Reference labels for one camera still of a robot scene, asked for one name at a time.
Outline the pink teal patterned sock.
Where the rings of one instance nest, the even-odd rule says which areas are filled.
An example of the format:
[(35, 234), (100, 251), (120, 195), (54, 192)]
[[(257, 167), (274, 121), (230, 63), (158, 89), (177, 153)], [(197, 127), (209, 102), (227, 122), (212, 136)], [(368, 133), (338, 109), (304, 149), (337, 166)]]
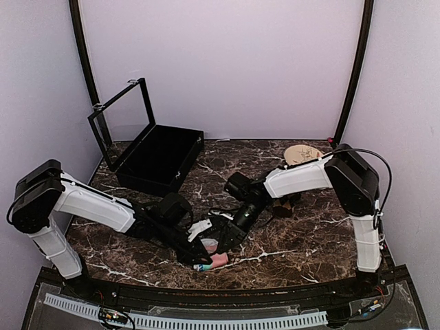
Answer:
[(197, 272), (204, 272), (207, 270), (212, 270), (214, 268), (222, 267), (226, 265), (229, 261), (228, 255), (224, 252), (222, 254), (215, 253), (218, 246), (218, 241), (215, 239), (202, 239), (201, 242), (205, 247), (206, 251), (210, 254), (212, 260), (211, 264), (202, 263), (193, 265), (193, 269)]

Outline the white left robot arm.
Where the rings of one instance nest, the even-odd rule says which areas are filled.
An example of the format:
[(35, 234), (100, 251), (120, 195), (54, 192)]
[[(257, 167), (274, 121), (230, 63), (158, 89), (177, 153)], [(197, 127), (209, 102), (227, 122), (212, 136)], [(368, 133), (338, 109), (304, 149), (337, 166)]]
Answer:
[(191, 221), (185, 228), (181, 222), (193, 211), (181, 195), (172, 192), (150, 203), (117, 198), (74, 179), (59, 161), (49, 159), (17, 182), (6, 221), (33, 240), (83, 300), (97, 294), (97, 285), (85, 275), (79, 254), (56, 225), (55, 212), (82, 217), (135, 239), (156, 239), (173, 249), (182, 264), (212, 262), (199, 238), (211, 224)]

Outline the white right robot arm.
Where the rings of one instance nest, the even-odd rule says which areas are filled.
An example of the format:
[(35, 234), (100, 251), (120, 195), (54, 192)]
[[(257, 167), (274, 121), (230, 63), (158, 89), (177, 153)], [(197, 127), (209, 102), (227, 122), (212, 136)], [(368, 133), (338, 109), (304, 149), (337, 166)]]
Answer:
[(279, 166), (257, 179), (233, 173), (224, 189), (242, 205), (221, 229), (216, 252), (221, 254), (239, 245), (271, 200), (331, 188), (353, 224), (357, 269), (363, 272), (351, 282), (351, 293), (366, 298), (377, 287), (373, 273), (382, 262), (381, 225), (388, 196), (380, 195), (380, 176), (362, 157), (365, 153), (381, 162), (385, 160), (373, 151), (341, 144), (321, 157)]

